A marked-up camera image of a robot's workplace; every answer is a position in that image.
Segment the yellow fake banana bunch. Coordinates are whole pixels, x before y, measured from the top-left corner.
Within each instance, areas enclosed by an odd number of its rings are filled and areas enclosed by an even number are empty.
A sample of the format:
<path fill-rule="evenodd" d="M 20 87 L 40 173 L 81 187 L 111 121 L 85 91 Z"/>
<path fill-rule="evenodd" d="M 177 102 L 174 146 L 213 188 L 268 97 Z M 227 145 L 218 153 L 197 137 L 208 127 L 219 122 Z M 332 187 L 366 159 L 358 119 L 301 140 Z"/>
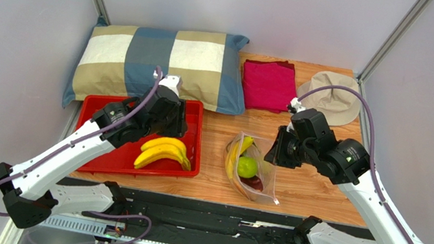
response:
<path fill-rule="evenodd" d="M 186 145 L 179 139 L 160 137 L 145 142 L 140 147 L 141 154 L 134 161 L 134 168 L 141 169 L 153 162 L 169 159 L 181 165 L 184 171 L 191 170 Z"/>

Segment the clear zip top bag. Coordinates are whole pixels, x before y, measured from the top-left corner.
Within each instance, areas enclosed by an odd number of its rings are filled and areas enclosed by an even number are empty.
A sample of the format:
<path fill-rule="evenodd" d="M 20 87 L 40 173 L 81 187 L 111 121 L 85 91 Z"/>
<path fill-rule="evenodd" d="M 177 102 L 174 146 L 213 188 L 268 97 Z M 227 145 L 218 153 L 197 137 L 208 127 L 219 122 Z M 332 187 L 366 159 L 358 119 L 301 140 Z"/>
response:
<path fill-rule="evenodd" d="M 264 160 L 271 147 L 269 140 L 240 131 L 225 147 L 224 170 L 232 188 L 249 201 L 278 205 L 276 167 Z"/>

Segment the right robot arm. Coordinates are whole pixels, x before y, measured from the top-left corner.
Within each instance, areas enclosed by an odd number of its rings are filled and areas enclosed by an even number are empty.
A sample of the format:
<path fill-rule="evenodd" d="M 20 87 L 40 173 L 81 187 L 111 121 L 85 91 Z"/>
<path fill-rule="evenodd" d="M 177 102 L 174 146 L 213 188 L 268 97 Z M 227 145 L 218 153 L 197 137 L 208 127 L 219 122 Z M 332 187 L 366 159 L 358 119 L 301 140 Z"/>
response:
<path fill-rule="evenodd" d="M 294 229 L 298 244 L 423 244 L 395 211 L 360 142 L 336 139 L 315 109 L 292 105 L 288 110 L 290 123 L 279 127 L 265 160 L 284 168 L 315 167 L 350 200 L 372 235 L 357 238 L 310 216 Z"/>

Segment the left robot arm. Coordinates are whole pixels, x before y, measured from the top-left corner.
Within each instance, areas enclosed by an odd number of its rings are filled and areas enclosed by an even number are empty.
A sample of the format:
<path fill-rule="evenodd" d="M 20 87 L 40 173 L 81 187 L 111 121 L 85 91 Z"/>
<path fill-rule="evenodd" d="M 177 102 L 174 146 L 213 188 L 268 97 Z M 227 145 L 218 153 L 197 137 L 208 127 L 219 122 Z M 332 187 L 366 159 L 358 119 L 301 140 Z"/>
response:
<path fill-rule="evenodd" d="M 91 186 L 58 183 L 74 170 L 127 143 L 149 135 L 181 138 L 186 132 L 186 101 L 166 86 L 145 97 L 110 102 L 71 136 L 25 163 L 0 163 L 0 190 L 6 215 L 17 228 L 30 228 L 64 213 L 114 214 L 125 197 L 107 181 Z"/>

